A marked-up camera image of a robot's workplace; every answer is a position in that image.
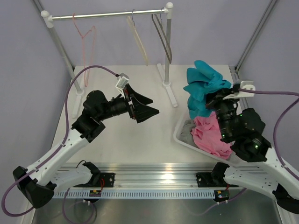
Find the gray wall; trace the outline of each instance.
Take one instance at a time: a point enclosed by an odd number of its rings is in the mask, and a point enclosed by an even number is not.
[[[43,21],[29,0],[0,7],[0,196],[13,183],[12,171],[50,149],[68,75]],[[23,195],[14,189],[7,207],[18,213]],[[0,212],[0,222],[18,219]]]
[[[240,75],[255,81],[264,91],[299,92],[299,1],[281,0],[243,65]],[[293,101],[293,96],[256,95],[248,99],[266,123],[265,137],[272,133],[278,117]],[[299,169],[299,105],[281,121],[278,145],[282,156]]]
[[[41,0],[52,15],[92,14],[128,10],[160,9],[167,0]],[[172,0],[174,4],[171,46],[173,64],[205,60],[235,65],[269,0]],[[163,47],[150,15],[133,17],[151,64],[164,62]],[[96,64],[144,64],[126,18],[77,20],[86,32],[98,31]],[[82,65],[81,38],[72,21],[56,21],[62,42],[76,65]],[[92,35],[86,38],[90,47]]]

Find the white plastic bin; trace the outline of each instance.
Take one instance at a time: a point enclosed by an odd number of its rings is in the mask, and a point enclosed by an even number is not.
[[[217,157],[215,155],[209,154],[209,153],[207,153],[207,152],[205,152],[205,151],[203,151],[203,150],[201,150],[201,149],[199,149],[197,147],[191,146],[191,145],[189,145],[187,143],[184,143],[183,141],[180,141],[179,140],[179,136],[182,133],[182,129],[184,127],[184,123],[185,123],[186,120],[189,120],[189,119],[190,119],[190,116],[189,116],[188,110],[186,112],[184,112],[181,115],[181,117],[179,118],[178,123],[177,123],[177,125],[176,125],[176,127],[174,129],[174,134],[173,134],[173,138],[174,138],[174,140],[177,143],[179,143],[179,144],[181,144],[181,145],[183,145],[185,147],[188,147],[190,149],[193,149],[193,150],[195,150],[195,151],[197,151],[199,153],[202,153],[204,155],[210,156],[210,157],[212,157],[212,158],[214,158],[214,159],[216,159],[216,160],[218,160],[220,162],[224,162],[224,163],[226,163],[226,164],[228,164],[230,166],[237,166],[237,167],[239,167],[239,166],[244,166],[246,164],[246,162],[243,161],[243,160],[241,160],[238,156],[236,156],[236,154],[234,152],[232,152],[232,154],[230,155],[230,157],[227,160],[224,160],[224,159],[222,159],[220,157]]]

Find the white table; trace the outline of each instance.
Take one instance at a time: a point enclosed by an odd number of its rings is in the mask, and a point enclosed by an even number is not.
[[[103,163],[192,163],[202,166],[212,166],[217,160],[186,148],[176,143],[172,137],[174,127],[180,115],[187,109],[189,94],[183,90],[187,85],[186,70],[193,65],[171,65],[170,81],[172,90],[178,101],[178,107],[173,108],[161,77],[155,65],[151,66],[107,66],[112,71],[125,73],[130,78],[131,87],[138,93],[154,101],[150,104],[160,113],[145,122],[137,124],[129,115],[122,114],[104,120],[106,129],[87,147],[81,149],[68,162],[86,160]],[[220,72],[224,79],[232,82],[232,77],[227,65],[212,65]],[[75,68],[75,74],[83,66]],[[115,88],[116,78],[101,69],[92,69],[89,85],[85,89],[85,97],[92,90],[104,92],[107,100],[116,97],[119,93]],[[69,95],[69,114],[75,100],[75,89]],[[76,119],[69,118],[70,125]],[[65,133],[64,109],[57,127],[53,145],[63,138]]]

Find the gray floor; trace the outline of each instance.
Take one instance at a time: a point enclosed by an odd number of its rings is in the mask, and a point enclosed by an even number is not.
[[[67,200],[66,214],[74,223],[82,223],[91,214],[91,206]],[[102,199],[95,203],[94,224],[281,224],[277,208],[269,198],[247,191],[238,199],[211,209],[212,199]],[[38,209],[32,224],[68,224],[61,214],[62,200],[55,199]]]

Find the gray cloth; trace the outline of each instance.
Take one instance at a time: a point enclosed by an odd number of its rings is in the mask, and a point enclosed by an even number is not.
[[[196,124],[193,120],[186,120],[184,123],[184,127],[182,128],[182,132],[179,136],[179,140],[187,143],[188,145],[194,146],[196,148],[197,145],[194,143],[193,136],[191,134],[192,128],[195,128]]]

